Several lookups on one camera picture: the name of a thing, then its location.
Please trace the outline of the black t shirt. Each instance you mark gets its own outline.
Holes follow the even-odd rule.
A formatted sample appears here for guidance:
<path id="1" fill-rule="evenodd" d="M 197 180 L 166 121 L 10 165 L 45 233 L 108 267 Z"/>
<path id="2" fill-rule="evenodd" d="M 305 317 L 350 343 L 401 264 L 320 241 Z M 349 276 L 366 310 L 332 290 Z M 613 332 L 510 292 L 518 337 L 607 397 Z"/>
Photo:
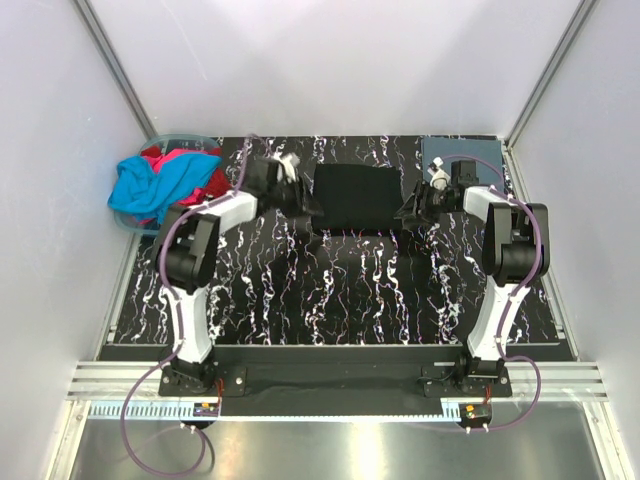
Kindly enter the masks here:
<path id="1" fill-rule="evenodd" d="M 322 164 L 315 169 L 313 198 L 322 214 L 316 230 L 400 230 L 395 218 L 403 205 L 401 175 L 393 167 Z"/>

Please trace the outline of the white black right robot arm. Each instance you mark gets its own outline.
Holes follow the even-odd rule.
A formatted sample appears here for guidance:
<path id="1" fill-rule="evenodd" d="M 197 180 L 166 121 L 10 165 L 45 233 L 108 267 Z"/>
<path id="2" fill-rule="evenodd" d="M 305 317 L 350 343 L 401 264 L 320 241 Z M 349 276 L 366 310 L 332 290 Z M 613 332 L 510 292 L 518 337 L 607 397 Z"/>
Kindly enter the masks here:
<path id="1" fill-rule="evenodd" d="M 486 395 L 509 386 L 506 344 L 518 309 L 531 285 L 550 265 L 548 209 L 524 203 L 495 185 L 482 185 L 468 155 L 435 157 L 430 176 L 416 184 L 395 214 L 405 230 L 431 226 L 445 213 L 463 212 L 484 223 L 481 269 L 486 277 L 475 325 L 454 366 L 425 386 L 463 396 Z"/>

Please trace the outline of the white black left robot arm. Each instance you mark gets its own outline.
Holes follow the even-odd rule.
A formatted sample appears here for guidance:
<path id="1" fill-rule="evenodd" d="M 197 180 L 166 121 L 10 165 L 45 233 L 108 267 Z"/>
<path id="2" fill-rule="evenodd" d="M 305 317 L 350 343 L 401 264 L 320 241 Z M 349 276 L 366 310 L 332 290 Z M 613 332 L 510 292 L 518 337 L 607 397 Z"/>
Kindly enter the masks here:
<path id="1" fill-rule="evenodd" d="M 196 396 L 220 384 L 206 313 L 219 238 L 272 210 L 287 218 L 320 214 L 318 201 L 298 173 L 299 165 L 294 153 L 245 159 L 238 183 L 227 193 L 168 210 L 154 243 L 155 268 L 173 326 L 171 353 L 159 362 L 165 384 Z"/>

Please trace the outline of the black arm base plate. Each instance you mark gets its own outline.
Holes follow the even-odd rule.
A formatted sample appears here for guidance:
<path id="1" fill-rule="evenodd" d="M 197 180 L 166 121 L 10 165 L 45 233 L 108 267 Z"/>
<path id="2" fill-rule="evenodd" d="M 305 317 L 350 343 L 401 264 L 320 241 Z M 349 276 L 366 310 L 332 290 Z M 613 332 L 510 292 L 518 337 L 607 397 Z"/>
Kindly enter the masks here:
<path id="1" fill-rule="evenodd" d="M 414 405 L 418 399 L 493 400 L 509 397 L 505 390 L 463 396 L 454 390 L 425 386 L 454 366 L 459 346 L 217 346 L 216 378 L 220 384 L 194 394 L 161 381 L 163 396 L 205 398 L 221 394 L 224 401 L 244 403 L 327 402 L 337 405 Z"/>

